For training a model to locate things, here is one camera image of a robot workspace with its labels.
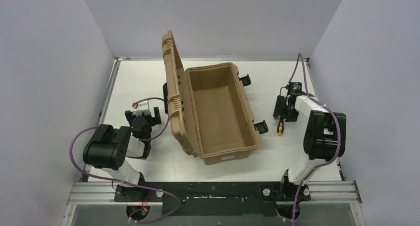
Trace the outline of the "yellow black handled screwdriver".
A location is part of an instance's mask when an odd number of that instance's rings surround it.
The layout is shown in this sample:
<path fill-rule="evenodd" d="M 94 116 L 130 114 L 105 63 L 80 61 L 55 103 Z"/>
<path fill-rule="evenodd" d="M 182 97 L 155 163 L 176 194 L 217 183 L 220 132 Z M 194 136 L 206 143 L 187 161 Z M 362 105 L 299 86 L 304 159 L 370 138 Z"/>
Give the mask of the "yellow black handled screwdriver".
<path fill-rule="evenodd" d="M 282 136 L 283 131 L 284 131 L 284 118 L 279 117 L 279 122 L 278 122 L 278 125 L 277 125 L 277 134 L 279 136 Z"/>

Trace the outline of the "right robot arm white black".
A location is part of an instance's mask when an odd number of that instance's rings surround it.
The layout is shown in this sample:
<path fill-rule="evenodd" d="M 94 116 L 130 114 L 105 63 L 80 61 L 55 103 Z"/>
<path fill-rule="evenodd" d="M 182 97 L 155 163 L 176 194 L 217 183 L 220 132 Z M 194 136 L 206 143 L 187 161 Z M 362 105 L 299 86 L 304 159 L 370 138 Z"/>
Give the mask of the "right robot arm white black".
<path fill-rule="evenodd" d="M 341 157 L 345 151 L 346 115 L 332 112 L 313 94 L 302 90 L 301 82 L 290 82 L 278 95 L 273 118 L 278 120 L 277 134 L 282 135 L 286 122 L 296 122 L 299 116 L 308 120 L 303 139 L 305 155 L 284 173 L 278 200 L 308 200 L 307 183 L 322 166 Z"/>

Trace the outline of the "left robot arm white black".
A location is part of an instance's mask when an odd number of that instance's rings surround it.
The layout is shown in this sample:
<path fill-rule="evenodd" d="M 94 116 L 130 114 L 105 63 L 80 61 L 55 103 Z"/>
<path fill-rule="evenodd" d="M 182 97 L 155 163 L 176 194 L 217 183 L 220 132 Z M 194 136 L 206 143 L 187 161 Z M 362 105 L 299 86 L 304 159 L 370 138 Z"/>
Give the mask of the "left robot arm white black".
<path fill-rule="evenodd" d="M 128 158 L 145 160 L 151 151 L 152 129 L 161 124 L 158 107 L 137 107 L 124 113 L 128 126 L 114 128 L 101 124 L 83 151 L 84 163 L 103 169 L 113 179 L 118 179 L 116 193 L 129 200 L 147 199 L 149 191 L 143 185 L 144 175 L 135 170 Z"/>

